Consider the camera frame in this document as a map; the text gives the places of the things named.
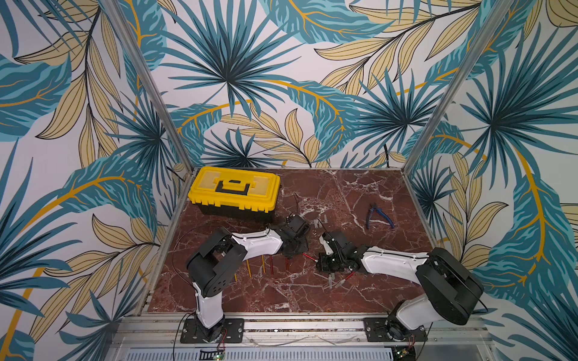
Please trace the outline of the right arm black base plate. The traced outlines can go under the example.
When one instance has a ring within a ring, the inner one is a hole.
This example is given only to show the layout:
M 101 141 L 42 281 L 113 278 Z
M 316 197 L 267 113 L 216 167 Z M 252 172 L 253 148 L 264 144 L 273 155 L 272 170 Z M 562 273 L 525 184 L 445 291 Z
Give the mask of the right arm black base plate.
M 366 317 L 363 319 L 363 324 L 368 342 L 413 343 L 427 340 L 427 329 L 424 326 L 409 330 L 401 323 L 386 317 Z

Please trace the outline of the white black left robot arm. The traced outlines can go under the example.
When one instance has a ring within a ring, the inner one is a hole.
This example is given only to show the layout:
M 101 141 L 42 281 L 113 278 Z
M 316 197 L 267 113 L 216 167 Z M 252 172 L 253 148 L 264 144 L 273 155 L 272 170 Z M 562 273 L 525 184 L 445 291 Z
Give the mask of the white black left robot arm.
M 201 328 L 207 332 L 222 329 L 222 293 L 245 261 L 276 254 L 288 259 L 301 255 L 309 249 L 309 229 L 304 219 L 294 215 L 283 224 L 254 233 L 232 233 L 224 227 L 212 233 L 186 262 Z

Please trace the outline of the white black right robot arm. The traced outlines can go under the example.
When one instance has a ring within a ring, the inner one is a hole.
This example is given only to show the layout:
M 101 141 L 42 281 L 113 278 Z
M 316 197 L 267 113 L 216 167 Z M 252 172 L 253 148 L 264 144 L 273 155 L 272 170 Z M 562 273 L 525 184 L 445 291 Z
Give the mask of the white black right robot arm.
M 387 275 L 417 284 L 423 294 L 399 302 L 381 327 L 389 338 L 402 341 L 424 326 L 446 320 L 465 325 L 481 303 L 482 283 L 444 248 L 407 253 L 377 246 L 356 246 L 341 232 L 323 233 L 320 272 Z

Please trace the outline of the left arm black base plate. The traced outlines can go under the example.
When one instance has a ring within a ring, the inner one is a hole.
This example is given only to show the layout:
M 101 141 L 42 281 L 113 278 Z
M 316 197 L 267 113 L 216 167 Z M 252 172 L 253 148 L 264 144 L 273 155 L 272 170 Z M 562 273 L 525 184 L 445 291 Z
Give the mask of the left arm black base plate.
M 185 320 L 180 336 L 182 344 L 217 343 L 241 344 L 244 336 L 245 320 L 242 318 L 224 318 L 211 327 L 206 328 L 196 318 Z

